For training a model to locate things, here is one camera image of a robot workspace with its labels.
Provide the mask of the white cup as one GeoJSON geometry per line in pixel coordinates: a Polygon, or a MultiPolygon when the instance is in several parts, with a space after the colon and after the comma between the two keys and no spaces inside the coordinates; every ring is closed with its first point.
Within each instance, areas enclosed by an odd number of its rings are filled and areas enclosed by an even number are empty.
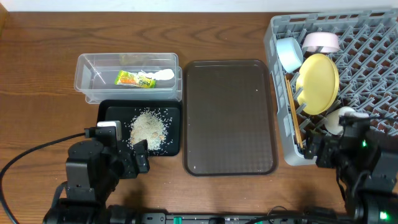
{"type": "Polygon", "coordinates": [[[325,128],[333,135],[342,135],[343,127],[339,124],[341,116],[353,116],[355,110],[350,107],[342,107],[337,109],[326,116],[325,128]]]}

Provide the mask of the wooden chopstick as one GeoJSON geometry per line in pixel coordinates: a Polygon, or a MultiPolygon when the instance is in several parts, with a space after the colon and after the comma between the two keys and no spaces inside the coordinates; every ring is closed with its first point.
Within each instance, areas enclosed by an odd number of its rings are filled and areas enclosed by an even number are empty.
{"type": "Polygon", "coordinates": [[[294,103],[294,98],[293,98],[293,94],[292,94],[292,88],[291,88],[290,82],[287,78],[285,78],[285,84],[286,84],[286,88],[287,88],[287,95],[288,95],[288,99],[289,99],[292,121],[293,121],[293,125],[294,125],[296,142],[299,145],[299,148],[302,149],[303,143],[302,143],[302,137],[301,137],[301,133],[300,133],[300,129],[299,129],[297,114],[296,114],[296,110],[295,110],[295,103],[294,103]]]}

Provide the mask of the green snack wrapper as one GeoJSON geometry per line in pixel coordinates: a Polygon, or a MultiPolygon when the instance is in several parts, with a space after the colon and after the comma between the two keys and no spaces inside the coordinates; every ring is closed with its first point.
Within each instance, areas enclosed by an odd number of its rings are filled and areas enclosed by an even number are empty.
{"type": "Polygon", "coordinates": [[[139,88],[154,88],[156,80],[154,80],[153,78],[148,78],[145,75],[121,70],[119,71],[114,81],[114,84],[134,86],[139,88]]]}

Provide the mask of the yellow plate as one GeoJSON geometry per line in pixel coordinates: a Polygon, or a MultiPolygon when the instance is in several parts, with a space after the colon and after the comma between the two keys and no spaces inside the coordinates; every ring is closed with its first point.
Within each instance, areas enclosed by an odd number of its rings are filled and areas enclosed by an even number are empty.
{"type": "Polygon", "coordinates": [[[339,73],[335,63],[323,54],[313,54],[302,64],[296,80],[299,105],[304,112],[316,115],[326,111],[335,101],[339,89],[339,73]]]}

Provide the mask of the white tissue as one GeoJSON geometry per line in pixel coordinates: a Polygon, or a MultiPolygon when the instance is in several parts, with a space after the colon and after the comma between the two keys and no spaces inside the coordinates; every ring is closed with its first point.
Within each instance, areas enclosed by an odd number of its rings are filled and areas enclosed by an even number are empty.
{"type": "Polygon", "coordinates": [[[166,81],[166,80],[171,80],[175,77],[175,73],[173,72],[173,70],[171,69],[163,69],[163,70],[159,70],[158,72],[155,73],[147,73],[144,71],[140,71],[138,72],[138,75],[140,76],[144,76],[153,80],[162,80],[162,81],[166,81]]]}

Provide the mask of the light blue bowl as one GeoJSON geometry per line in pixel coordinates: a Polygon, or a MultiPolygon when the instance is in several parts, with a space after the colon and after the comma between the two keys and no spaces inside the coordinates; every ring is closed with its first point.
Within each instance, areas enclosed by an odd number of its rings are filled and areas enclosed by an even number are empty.
{"type": "Polygon", "coordinates": [[[294,72],[303,64],[302,49],[293,37],[277,40],[276,50],[279,61],[287,73],[294,72]]]}

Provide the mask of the white pink rice bowl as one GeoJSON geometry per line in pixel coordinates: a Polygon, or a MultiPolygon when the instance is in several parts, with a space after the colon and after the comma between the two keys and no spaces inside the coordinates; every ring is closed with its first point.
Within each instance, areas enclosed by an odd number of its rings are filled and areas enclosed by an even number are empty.
{"type": "Polygon", "coordinates": [[[340,45],[336,34],[313,32],[305,37],[302,48],[308,52],[333,53],[340,50],[340,45]]]}

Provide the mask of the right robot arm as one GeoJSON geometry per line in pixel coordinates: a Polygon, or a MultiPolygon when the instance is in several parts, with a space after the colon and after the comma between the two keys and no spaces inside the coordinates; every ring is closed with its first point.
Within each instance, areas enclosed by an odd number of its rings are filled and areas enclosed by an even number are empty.
{"type": "Polygon", "coordinates": [[[397,223],[397,139],[369,130],[334,138],[310,132],[304,157],[336,170],[345,209],[354,223],[397,223]]]}

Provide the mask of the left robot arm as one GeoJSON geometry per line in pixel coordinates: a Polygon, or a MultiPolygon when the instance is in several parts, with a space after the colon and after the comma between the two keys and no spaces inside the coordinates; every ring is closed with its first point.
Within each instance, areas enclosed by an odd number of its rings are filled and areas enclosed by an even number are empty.
{"type": "Polygon", "coordinates": [[[66,161],[67,181],[59,185],[44,223],[140,223],[136,212],[106,205],[121,179],[135,179],[150,169],[148,144],[122,152],[114,142],[87,140],[72,145],[66,161]]]}

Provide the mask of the black waste tray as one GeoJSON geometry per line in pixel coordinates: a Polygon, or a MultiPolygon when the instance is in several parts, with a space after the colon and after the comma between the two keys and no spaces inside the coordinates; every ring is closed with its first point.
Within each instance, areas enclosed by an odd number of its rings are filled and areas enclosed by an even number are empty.
{"type": "MultiPolygon", "coordinates": [[[[129,140],[130,130],[127,124],[131,122],[131,119],[138,115],[135,112],[139,108],[160,108],[169,109],[169,118],[173,118],[172,121],[172,137],[174,143],[170,146],[168,152],[165,155],[160,156],[175,156],[180,151],[180,118],[181,118],[181,104],[177,101],[137,101],[137,100],[104,100],[99,105],[97,121],[120,121],[122,131],[122,143],[126,143],[129,140]]],[[[149,152],[150,156],[156,156],[154,153],[149,152]]]]}

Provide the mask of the clear plastic waste bin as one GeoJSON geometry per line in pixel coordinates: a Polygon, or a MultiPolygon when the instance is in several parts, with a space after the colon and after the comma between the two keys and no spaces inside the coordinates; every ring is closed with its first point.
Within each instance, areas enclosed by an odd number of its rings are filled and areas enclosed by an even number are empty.
{"type": "Polygon", "coordinates": [[[176,100],[182,99],[182,69],[175,53],[98,53],[79,56],[74,88],[85,95],[86,102],[104,100],[176,100]],[[153,76],[170,75],[154,80],[152,88],[117,83],[121,72],[153,76]]]}

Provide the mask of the grey dishwasher rack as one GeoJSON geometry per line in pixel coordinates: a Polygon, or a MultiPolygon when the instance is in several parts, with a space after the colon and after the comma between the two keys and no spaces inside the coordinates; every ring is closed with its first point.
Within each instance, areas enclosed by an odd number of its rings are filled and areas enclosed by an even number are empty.
{"type": "Polygon", "coordinates": [[[397,136],[397,9],[311,13],[275,16],[271,19],[263,42],[267,66],[277,98],[277,122],[286,163],[291,166],[314,164],[305,159],[296,142],[285,78],[290,82],[293,98],[298,72],[287,73],[279,61],[276,42],[293,37],[303,45],[313,32],[330,32],[338,36],[340,50],[328,53],[340,75],[339,91],[333,104],[324,112],[309,115],[303,105],[295,103],[301,135],[314,130],[325,135],[326,116],[348,106],[374,119],[371,129],[397,136]]]}

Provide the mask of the rice and nuts pile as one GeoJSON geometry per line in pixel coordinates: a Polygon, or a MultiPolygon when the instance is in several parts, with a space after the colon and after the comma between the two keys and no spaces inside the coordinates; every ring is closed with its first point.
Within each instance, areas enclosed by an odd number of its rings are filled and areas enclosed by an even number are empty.
{"type": "Polygon", "coordinates": [[[133,145],[143,140],[147,141],[147,149],[156,156],[165,155],[168,152],[174,138],[172,137],[172,121],[169,118],[169,109],[139,108],[131,122],[127,124],[130,130],[127,145],[132,149],[133,145]]]}

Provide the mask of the brown serving tray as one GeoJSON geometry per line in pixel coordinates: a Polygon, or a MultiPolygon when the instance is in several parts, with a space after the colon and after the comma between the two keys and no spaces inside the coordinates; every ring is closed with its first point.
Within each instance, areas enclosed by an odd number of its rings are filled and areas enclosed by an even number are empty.
{"type": "Polygon", "coordinates": [[[268,69],[199,60],[183,71],[183,166],[195,177],[268,175],[278,166],[268,69]]]}

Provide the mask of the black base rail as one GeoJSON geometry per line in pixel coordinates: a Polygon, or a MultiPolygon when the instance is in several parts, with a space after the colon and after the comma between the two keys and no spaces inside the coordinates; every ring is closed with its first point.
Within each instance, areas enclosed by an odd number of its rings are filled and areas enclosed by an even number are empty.
{"type": "Polygon", "coordinates": [[[270,224],[270,223],[351,223],[347,219],[305,215],[302,213],[238,214],[166,214],[143,213],[136,223],[142,224],[270,224]]]}

